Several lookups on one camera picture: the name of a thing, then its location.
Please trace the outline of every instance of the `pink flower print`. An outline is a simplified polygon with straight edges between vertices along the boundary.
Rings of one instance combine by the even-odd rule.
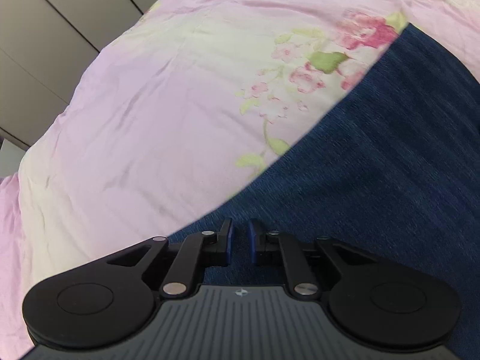
[[[300,111],[308,111],[308,107],[303,102],[298,102],[297,107]]]
[[[382,55],[382,53],[384,52],[385,48],[386,46],[380,46],[378,49],[374,47],[360,46],[354,50],[348,50],[347,52],[345,52],[345,55],[349,59],[356,60],[357,64],[363,63],[370,66],[377,61],[379,56]],[[344,61],[341,66],[348,66],[349,64],[352,65],[352,62],[347,60]]]
[[[346,76],[340,86],[342,87],[342,89],[349,91],[351,88],[353,88],[360,82],[364,74],[364,71],[358,71],[351,76]]]
[[[345,78],[340,84],[342,89],[348,91],[354,87],[365,75],[367,67],[366,64],[354,59],[341,63],[337,68],[337,72]]]
[[[359,45],[378,48],[392,43],[397,37],[395,30],[385,24],[379,16],[368,16],[360,12],[347,12],[346,20],[337,23],[340,32],[336,39],[339,46],[352,50]]]
[[[279,117],[286,118],[288,109],[288,105],[285,105],[281,101],[268,101],[260,105],[258,115],[268,120],[269,123],[273,124]]]
[[[291,62],[301,55],[300,48],[291,42],[278,44],[272,53],[272,58],[281,59],[283,62]]]
[[[312,68],[311,63],[307,62],[305,66],[297,67],[289,77],[291,83],[297,85],[297,91],[301,93],[312,93],[319,88],[324,88],[322,72]]]
[[[267,99],[270,101],[280,101],[278,97],[273,96],[272,94],[267,96]]]
[[[250,88],[251,90],[251,96],[259,98],[263,92],[268,91],[268,85],[264,82],[260,82],[258,84],[254,84]]]

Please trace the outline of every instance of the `pink floral bedsheet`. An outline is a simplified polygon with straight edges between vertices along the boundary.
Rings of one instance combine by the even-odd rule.
[[[0,358],[31,345],[19,308],[32,285],[215,209],[408,22],[480,79],[480,0],[159,0],[87,69],[18,185],[2,182]]]

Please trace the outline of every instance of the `black mechanical part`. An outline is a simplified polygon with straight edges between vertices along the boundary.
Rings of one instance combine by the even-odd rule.
[[[227,264],[232,231],[227,219],[220,233],[193,234],[182,244],[154,237],[38,283],[22,307],[30,336],[36,344],[63,350],[126,339],[151,320],[164,299],[191,295],[205,267]],[[176,295],[164,291],[172,282],[166,289]]]
[[[92,351],[37,346],[23,360],[458,360],[444,346],[386,353],[343,334],[318,302],[281,286],[200,286],[134,336]]]
[[[289,293],[302,300],[317,299],[320,286],[312,273],[297,238],[287,233],[267,233],[267,242],[278,243],[282,256],[286,287]]]
[[[168,247],[149,239],[105,258],[48,278],[23,301],[23,318],[36,342],[72,349],[108,345],[135,333],[155,300],[142,273]],[[144,253],[134,266],[129,258]]]
[[[313,244],[300,244],[292,238],[268,232],[252,220],[252,260],[278,265],[281,254],[289,293],[311,300],[312,295],[303,297],[295,287],[292,290],[292,283],[315,284],[325,311],[348,335],[387,351],[415,351],[448,339],[460,315],[460,301],[446,283],[337,239],[320,237]],[[290,252],[282,252],[282,244]]]

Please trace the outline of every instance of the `logo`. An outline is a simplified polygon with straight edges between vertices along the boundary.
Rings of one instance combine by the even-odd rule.
[[[250,292],[248,292],[247,290],[245,290],[243,288],[240,288],[240,289],[236,290],[234,293],[235,293],[235,295],[243,298],[244,296],[247,296]]]

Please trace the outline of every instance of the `ribbed gray surface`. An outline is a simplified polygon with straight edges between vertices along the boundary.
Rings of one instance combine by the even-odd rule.
[[[25,360],[458,360],[444,346],[392,354],[344,337],[313,302],[283,288],[202,286],[165,302],[141,333],[108,349],[59,352],[38,346]]]

